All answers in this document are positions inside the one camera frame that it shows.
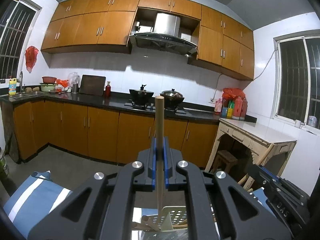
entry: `white tabletop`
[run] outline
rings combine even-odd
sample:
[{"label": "white tabletop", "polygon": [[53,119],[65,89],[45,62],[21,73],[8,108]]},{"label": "white tabletop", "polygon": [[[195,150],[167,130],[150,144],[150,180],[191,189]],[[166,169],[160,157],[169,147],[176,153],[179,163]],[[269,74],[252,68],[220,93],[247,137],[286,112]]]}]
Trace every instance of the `white tabletop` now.
[{"label": "white tabletop", "polygon": [[232,126],[237,127],[239,130],[250,133],[268,143],[296,141],[296,139],[260,123],[244,122],[225,118],[220,118],[219,120],[223,123],[231,124]]}]

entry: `metal bolt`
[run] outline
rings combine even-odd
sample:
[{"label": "metal bolt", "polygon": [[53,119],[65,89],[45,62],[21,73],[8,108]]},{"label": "metal bolt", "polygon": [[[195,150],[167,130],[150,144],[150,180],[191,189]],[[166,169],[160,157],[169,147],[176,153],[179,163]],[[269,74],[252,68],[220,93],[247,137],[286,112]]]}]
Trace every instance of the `metal bolt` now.
[{"label": "metal bolt", "polygon": [[102,172],[96,172],[93,176],[95,179],[103,179],[104,174]]},{"label": "metal bolt", "polygon": [[140,168],[142,166],[142,162],[135,161],[132,163],[132,167],[134,168]]},{"label": "metal bolt", "polygon": [[218,179],[224,179],[226,177],[226,173],[224,171],[218,171],[216,176]]},{"label": "metal bolt", "polygon": [[178,166],[179,166],[179,167],[182,167],[182,168],[187,167],[188,164],[189,164],[189,163],[188,163],[187,161],[179,161],[179,162],[178,162]]}]

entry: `cutting board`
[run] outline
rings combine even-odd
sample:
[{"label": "cutting board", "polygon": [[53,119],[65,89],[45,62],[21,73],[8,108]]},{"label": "cutting board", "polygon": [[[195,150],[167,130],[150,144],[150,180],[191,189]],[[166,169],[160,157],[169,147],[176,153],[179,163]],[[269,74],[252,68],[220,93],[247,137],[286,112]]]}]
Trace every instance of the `cutting board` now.
[{"label": "cutting board", "polygon": [[79,93],[102,96],[105,83],[106,77],[82,75]]}]

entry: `wooden table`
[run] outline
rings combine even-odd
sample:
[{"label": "wooden table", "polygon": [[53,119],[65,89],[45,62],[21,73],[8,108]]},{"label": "wooden table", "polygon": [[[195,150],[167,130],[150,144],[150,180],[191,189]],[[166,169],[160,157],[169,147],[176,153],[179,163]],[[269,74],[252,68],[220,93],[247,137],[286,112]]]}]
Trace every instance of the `wooden table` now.
[{"label": "wooden table", "polygon": [[[244,146],[250,149],[252,154],[252,162],[255,164],[259,155],[265,152],[271,143],[274,144],[267,157],[262,161],[261,165],[265,165],[268,160],[274,155],[287,153],[287,158],[281,166],[278,176],[281,176],[290,154],[297,143],[297,140],[282,134],[279,131],[273,130],[265,125],[259,123],[243,122],[232,119],[219,119],[219,127],[217,136],[213,143],[212,151],[205,168],[205,171],[210,171],[215,155],[218,150],[220,138],[224,134],[228,134],[233,139],[242,143]],[[253,178],[249,177],[244,185],[244,189],[249,189],[253,184]]]}]

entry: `hanging red plastic bag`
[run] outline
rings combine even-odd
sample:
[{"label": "hanging red plastic bag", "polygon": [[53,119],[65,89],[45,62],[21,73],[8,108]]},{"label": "hanging red plastic bag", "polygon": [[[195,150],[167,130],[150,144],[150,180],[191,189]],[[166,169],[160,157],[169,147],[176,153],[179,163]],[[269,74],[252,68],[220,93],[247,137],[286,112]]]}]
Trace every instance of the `hanging red plastic bag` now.
[{"label": "hanging red plastic bag", "polygon": [[26,53],[24,54],[24,56],[26,57],[26,66],[29,73],[31,73],[32,68],[37,62],[38,52],[39,50],[34,46],[30,46],[26,49]]},{"label": "hanging red plastic bag", "polygon": [[56,83],[62,85],[64,88],[66,88],[68,86],[68,79],[66,79],[66,80],[57,79]]},{"label": "hanging red plastic bag", "polygon": [[235,98],[241,97],[245,98],[245,93],[240,88],[224,88],[222,98],[235,100]]}]

